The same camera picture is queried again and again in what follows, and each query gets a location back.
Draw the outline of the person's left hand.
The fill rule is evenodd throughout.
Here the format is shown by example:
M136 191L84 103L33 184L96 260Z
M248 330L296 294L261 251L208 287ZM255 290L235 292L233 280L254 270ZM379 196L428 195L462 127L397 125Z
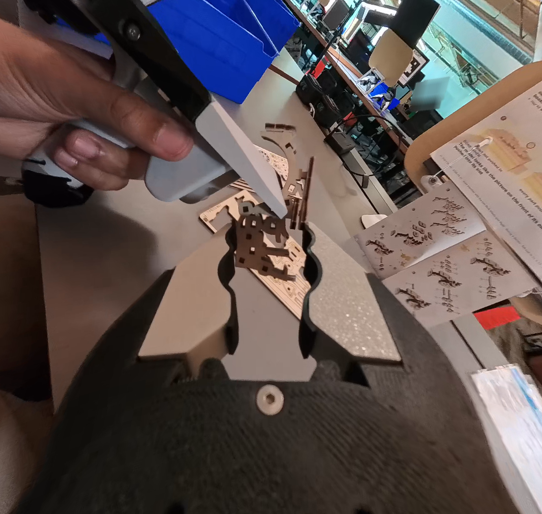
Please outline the person's left hand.
M1 21L1 157L22 161L58 126L86 119L133 145L71 131L51 157L95 190L142 179L150 157L180 161L193 148L179 122L112 83L109 61Z

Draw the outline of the punched wooden puzzle sheet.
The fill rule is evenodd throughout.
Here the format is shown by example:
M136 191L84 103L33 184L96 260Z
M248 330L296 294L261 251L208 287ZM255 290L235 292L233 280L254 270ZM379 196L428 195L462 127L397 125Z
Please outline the punched wooden puzzle sheet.
M239 219L238 203L243 201L250 201L253 204L260 203L260 199L242 179L234 181L230 187L237 191L232 197L222 200L200 214L201 223L213 234L220 229L217 220L220 214L224 213L232 219ZM270 275L263 275L255 269L251 269L250 272L253 273L254 276L260 280L261 283L263 283L264 286L267 287L295 317L297 317L297 319L300 319L303 299L309 289L309 283L306 281L302 271L306 255L302 250L301 245L292 237L288 237L283 244L276 243L275 237L267 234L264 235L263 240L267 246L285 248L288 250L288 257L271 256L270 260L275 268L280 270L286 268L287 273L292 275L294 279L276 279Z

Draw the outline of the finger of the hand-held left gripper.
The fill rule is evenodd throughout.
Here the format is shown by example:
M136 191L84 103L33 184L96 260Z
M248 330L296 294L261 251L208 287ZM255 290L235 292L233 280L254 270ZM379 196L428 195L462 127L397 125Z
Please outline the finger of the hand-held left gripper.
M203 201L237 180L237 173L206 141L196 141L182 160L151 158L145 173L147 190L160 201Z
M196 129L275 216L283 219L287 206L276 172L215 98L197 117Z

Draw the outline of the stack of wooden puzzle sheets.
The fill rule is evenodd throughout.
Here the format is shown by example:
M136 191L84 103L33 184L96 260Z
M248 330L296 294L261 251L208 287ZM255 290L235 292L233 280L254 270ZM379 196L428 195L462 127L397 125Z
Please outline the stack of wooden puzzle sheets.
M256 150L259 152L260 156L272 167L279 181L280 189L282 190L289 173L289 164L287 158L281 156L280 154L269 151L265 148L262 148L258 145L254 145ZM231 187L236 187L241 190L246 190L254 195L259 196L259 194L253 189L252 186L244 179L238 179L231 184Z

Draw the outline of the grey desk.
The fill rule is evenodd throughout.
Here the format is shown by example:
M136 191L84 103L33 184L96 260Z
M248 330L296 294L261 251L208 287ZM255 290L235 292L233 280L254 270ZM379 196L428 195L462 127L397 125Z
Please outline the grey desk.
M295 94L295 86L266 70L243 104L217 100L253 143L279 153L261 138L266 123L296 128L302 163L315 156L309 219L357 261L353 236L364 214L397 209L383 190L363 193L324 143L324 134ZM211 233L201 212L233 194L227 187L204 202L164 203L142 181L117 192L96 191L84 205L37 209L53 405L58 409L73 377L102 334L164 271L205 243ZM304 381L315 366L298 348L299 322L261 281L236 273L239 346L223 363L240 380Z

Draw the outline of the black bag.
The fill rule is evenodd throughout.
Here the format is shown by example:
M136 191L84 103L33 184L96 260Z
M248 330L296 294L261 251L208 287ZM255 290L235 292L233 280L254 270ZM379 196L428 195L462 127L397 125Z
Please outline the black bag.
M296 87L296 94L305 106L312 106L316 123L329 130L358 107L350 90L337 82L326 70L318 77L306 74Z

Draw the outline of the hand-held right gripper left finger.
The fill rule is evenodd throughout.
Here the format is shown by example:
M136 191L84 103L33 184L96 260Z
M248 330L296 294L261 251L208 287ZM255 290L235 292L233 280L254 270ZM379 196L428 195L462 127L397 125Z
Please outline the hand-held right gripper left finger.
M224 226L174 269L146 337L142 360L174 359L198 375L208 359L234 354L239 343L235 274L230 245L233 226Z

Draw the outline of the wooden puzzle model assembly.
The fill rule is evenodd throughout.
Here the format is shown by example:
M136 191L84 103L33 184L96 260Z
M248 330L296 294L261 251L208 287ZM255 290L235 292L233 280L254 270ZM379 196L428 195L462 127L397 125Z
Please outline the wooden puzzle model assembly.
M235 239L232 240L235 242L235 266L282 281L295 280L295 274L290 273L287 265L276 266L272 258L289 258L288 229L305 228L314 170L314 157L309 158L307 168L299 167L293 144L295 135L294 126L277 123L266 123L261 134L264 140L281 150L288 164L285 181L279 178L287 209L285 217L278 218L264 204L243 201L238 205L239 219L232 222L235 226Z

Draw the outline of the grey printed booklet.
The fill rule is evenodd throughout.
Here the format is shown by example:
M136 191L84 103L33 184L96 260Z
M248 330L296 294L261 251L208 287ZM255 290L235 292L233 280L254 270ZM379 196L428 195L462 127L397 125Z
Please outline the grey printed booklet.
M537 287L451 182L377 220L355 239L377 277L426 328Z

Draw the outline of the black computer monitor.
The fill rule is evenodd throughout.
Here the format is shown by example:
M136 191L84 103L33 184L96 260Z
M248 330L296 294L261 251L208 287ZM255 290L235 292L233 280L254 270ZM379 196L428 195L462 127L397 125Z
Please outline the black computer monitor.
M440 7L435 0L402 0L389 29L415 49Z

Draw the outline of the printed instruction sheet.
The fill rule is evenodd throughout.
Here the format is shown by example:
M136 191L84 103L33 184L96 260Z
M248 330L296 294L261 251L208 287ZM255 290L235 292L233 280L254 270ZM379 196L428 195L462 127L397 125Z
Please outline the printed instruction sheet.
M479 370L471 380L541 513L541 394L534 380L512 364Z

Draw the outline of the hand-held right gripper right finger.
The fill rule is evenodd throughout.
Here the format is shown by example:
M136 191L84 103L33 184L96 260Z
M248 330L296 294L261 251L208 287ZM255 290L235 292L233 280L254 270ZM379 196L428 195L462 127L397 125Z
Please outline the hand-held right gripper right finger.
M333 361L341 375L362 375L361 364L402 364L370 283L375 277L312 222L303 226L302 248L309 283L299 324L302 357Z

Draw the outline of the black power adapter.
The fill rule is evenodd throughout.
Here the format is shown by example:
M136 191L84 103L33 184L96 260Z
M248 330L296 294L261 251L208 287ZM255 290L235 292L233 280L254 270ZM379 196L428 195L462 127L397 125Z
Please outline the black power adapter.
M356 143L343 132L330 133L324 138L324 142L339 156L356 149Z

